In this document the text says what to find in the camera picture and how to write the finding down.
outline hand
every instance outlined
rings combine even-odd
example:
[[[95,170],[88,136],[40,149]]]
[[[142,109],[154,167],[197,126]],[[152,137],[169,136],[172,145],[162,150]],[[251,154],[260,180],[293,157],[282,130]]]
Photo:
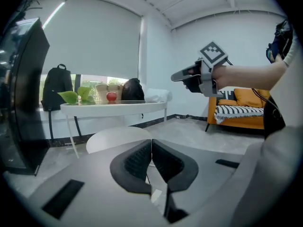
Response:
[[[212,76],[213,76],[213,79],[217,82],[218,90],[220,90],[224,87],[227,87],[229,85],[230,79],[227,75],[227,71],[226,71],[227,67],[228,66],[220,65],[220,66],[215,66],[213,68]],[[194,70],[190,69],[190,70],[188,70],[188,73],[193,74]]]
[[[275,59],[275,62],[280,62],[280,61],[283,61],[282,57],[280,54],[276,55],[276,59]]]

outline wicker basket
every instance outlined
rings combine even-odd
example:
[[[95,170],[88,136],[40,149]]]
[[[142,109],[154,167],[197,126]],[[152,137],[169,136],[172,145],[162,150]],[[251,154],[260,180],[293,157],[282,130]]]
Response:
[[[117,94],[117,101],[121,100],[123,85],[96,85],[100,102],[108,102],[106,94],[108,92],[114,92]]]

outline striped cushion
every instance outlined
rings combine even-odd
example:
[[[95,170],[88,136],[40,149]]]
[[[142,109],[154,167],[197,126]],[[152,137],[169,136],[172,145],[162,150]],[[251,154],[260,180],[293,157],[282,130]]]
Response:
[[[221,124],[227,118],[257,117],[263,116],[263,112],[263,108],[218,105],[214,118],[217,120],[217,124]]]

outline handheld controller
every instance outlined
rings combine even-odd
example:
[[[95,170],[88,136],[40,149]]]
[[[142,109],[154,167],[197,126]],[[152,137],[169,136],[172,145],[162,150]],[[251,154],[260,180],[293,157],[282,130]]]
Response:
[[[203,93],[206,97],[223,97],[218,91],[217,82],[212,79],[214,66],[222,65],[228,54],[215,42],[211,41],[198,53],[202,56],[195,64],[171,76],[172,81],[183,81],[192,93]]]

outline strap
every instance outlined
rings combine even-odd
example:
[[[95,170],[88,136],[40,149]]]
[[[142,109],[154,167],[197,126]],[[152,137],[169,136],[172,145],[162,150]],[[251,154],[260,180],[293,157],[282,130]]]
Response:
[[[78,134],[82,138],[81,131],[80,131],[79,124],[78,124],[78,119],[77,119],[76,116],[74,116],[74,119],[75,119],[75,122],[76,122],[76,127],[77,127]]]
[[[59,65],[57,66],[57,68],[59,68],[60,66],[64,67],[64,69],[66,70],[66,66],[65,66],[64,64],[59,64]]]
[[[49,132],[51,133],[51,139],[53,142],[52,111],[50,110],[48,110],[48,125],[49,125]]]

